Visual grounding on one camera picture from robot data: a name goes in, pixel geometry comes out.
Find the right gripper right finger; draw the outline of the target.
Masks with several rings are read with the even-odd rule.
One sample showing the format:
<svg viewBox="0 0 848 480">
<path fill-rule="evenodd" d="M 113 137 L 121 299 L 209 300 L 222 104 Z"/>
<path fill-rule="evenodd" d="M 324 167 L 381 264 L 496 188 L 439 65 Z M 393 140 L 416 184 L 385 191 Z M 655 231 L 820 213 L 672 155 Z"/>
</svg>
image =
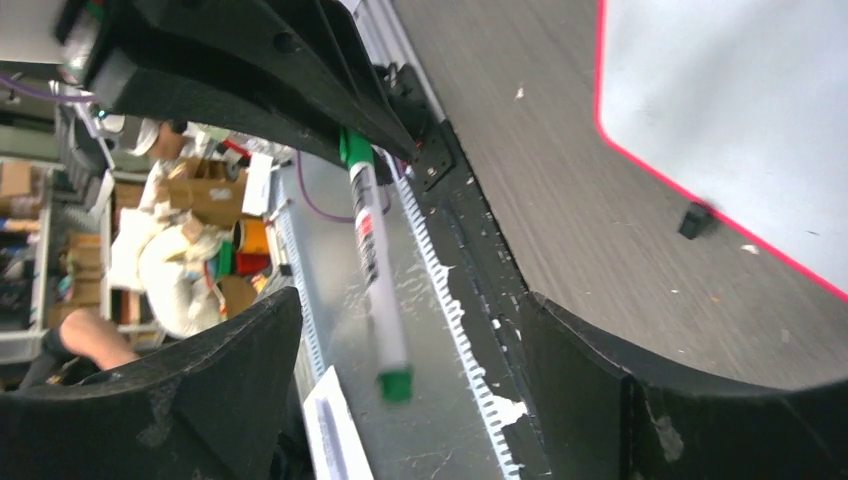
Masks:
<svg viewBox="0 0 848 480">
<path fill-rule="evenodd" d="M 713 375 L 520 305 L 530 395 L 556 479 L 843 479 L 847 384 L 782 390 Z"/>
</svg>

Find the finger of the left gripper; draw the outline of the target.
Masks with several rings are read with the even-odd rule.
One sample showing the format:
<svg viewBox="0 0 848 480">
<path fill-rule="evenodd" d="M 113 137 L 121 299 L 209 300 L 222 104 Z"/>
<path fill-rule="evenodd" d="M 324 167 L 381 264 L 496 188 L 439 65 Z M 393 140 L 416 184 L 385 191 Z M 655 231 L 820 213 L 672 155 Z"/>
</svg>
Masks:
<svg viewBox="0 0 848 480">
<path fill-rule="evenodd" d="M 387 105 L 351 94 L 321 66 L 275 76 L 239 59 L 152 59 L 114 48 L 99 70 L 99 100 L 117 113 L 208 124 L 334 163 L 344 128 L 400 157 L 417 152 Z"/>
</svg>

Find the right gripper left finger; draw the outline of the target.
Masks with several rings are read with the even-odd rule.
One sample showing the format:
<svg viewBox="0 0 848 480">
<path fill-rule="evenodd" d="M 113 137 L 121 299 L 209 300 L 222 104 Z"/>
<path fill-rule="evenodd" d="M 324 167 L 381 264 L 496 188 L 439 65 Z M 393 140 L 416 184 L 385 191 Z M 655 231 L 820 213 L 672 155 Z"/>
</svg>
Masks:
<svg viewBox="0 0 848 480">
<path fill-rule="evenodd" d="M 304 479 L 293 370 L 301 304 L 281 288 L 224 323 L 69 386 L 1 397 L 5 479 Z"/>
</svg>

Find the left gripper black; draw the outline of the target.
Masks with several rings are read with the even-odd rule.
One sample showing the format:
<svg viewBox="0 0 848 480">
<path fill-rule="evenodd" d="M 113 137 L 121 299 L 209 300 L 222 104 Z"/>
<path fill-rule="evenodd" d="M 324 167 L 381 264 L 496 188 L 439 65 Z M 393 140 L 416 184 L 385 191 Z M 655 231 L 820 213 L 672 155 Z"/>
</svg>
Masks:
<svg viewBox="0 0 848 480">
<path fill-rule="evenodd" d="M 67 81 L 116 113 L 171 113 L 167 59 L 185 58 L 239 59 L 275 76 L 321 66 L 397 118 L 338 1 L 65 1 L 54 35 Z"/>
</svg>

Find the green whiteboard marker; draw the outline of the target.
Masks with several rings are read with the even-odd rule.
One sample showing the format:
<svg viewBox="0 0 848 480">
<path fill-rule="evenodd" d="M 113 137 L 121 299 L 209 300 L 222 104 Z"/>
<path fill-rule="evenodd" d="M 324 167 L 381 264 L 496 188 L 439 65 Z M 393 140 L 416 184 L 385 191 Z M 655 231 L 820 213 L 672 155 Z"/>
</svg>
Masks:
<svg viewBox="0 0 848 480">
<path fill-rule="evenodd" d="M 353 218 L 366 306 L 373 336 L 377 383 L 389 403 L 406 403 L 413 393 L 412 362 L 395 291 L 374 152 L 360 134 L 343 128 L 339 142 L 352 191 Z"/>
</svg>

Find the whiteboard with red frame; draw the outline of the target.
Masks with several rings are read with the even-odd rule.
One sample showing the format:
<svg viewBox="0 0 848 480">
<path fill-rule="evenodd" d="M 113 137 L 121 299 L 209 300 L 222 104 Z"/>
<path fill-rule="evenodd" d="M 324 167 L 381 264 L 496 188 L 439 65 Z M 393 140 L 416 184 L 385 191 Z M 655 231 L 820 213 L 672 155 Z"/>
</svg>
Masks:
<svg viewBox="0 0 848 480">
<path fill-rule="evenodd" d="M 603 1 L 595 121 L 616 151 L 847 293 L 847 5 Z"/>
</svg>

